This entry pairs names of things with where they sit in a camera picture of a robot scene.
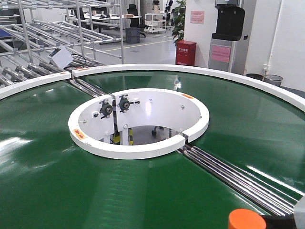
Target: orange label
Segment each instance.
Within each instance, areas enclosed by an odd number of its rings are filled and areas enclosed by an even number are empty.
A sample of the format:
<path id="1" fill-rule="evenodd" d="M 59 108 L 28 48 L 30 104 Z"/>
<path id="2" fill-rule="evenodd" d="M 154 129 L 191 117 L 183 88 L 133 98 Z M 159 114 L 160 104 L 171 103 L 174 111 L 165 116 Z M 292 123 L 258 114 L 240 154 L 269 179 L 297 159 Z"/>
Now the orange label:
<path id="1" fill-rule="evenodd" d="M 189 98 L 189 99 L 193 99 L 194 97 L 188 95 L 188 94 L 182 94 L 184 97 Z"/>
<path id="2" fill-rule="evenodd" d="M 84 71 L 84 70 L 88 70 L 89 68 L 77 68 L 77 70 L 80 72 L 80 71 Z"/>
<path id="3" fill-rule="evenodd" d="M 80 140 L 86 138 L 86 136 L 83 134 L 83 132 L 80 131 L 79 129 L 74 129 L 73 132 L 76 134 L 76 136 L 77 136 Z"/>

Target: green leaves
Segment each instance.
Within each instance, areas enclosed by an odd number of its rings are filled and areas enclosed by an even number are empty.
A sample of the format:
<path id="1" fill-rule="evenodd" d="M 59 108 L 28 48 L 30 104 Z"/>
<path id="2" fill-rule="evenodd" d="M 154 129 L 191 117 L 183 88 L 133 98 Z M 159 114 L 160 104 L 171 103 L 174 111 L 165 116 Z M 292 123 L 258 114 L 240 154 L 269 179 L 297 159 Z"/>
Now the green leaves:
<path id="1" fill-rule="evenodd" d="M 184 21 L 185 21 L 185 5 L 186 0 L 178 0 L 178 6 L 175 8 L 175 13 L 178 13 L 177 17 L 174 17 L 174 29 L 172 30 L 173 38 L 177 38 L 175 42 L 183 40 L 184 38 Z"/>

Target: trash can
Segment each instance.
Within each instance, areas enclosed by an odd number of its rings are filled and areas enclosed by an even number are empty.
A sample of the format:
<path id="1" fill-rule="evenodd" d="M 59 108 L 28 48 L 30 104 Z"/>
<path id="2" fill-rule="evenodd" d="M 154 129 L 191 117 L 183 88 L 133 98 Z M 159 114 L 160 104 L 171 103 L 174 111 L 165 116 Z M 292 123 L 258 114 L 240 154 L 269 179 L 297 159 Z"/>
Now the trash can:
<path id="1" fill-rule="evenodd" d="M 264 82 L 270 83 L 275 86 L 281 86 L 283 78 L 278 75 L 265 75 L 264 76 Z"/>
<path id="2" fill-rule="evenodd" d="M 263 76 L 260 74 L 256 74 L 256 73 L 248 73 L 248 74 L 246 74 L 246 77 L 250 77 L 252 79 L 256 79 L 256 80 L 260 80 L 260 81 L 263 80 Z"/>
<path id="3" fill-rule="evenodd" d="M 126 43 L 140 43 L 140 28 L 126 28 Z"/>

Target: orange knob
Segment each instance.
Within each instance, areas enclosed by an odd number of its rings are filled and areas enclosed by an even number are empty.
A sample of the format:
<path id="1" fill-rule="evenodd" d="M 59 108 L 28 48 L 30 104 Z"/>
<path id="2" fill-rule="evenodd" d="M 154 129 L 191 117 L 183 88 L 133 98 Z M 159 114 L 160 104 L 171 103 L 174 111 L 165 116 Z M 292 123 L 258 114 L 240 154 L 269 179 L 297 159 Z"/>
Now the orange knob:
<path id="1" fill-rule="evenodd" d="M 228 229 L 266 229 L 266 222 L 254 211 L 236 209 L 229 215 Z"/>

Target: green conveyor belt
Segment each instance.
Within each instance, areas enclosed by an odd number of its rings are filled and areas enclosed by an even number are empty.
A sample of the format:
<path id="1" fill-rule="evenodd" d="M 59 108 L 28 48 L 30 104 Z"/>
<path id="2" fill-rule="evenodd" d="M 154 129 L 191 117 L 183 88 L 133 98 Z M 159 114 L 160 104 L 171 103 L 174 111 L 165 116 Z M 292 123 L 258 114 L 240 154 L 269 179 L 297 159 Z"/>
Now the green conveyor belt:
<path id="1" fill-rule="evenodd" d="M 108 92 L 173 90 L 180 80 L 179 90 L 210 111 L 209 128 L 193 145 L 297 199 L 298 192 L 305 191 L 305 115 L 288 103 L 195 74 L 145 71 L 84 79 Z M 89 99 L 58 82 L 0 101 L 1 229 L 224 229 L 236 208 L 264 213 L 177 152 L 112 160 L 80 149 L 70 138 L 67 122 Z"/>

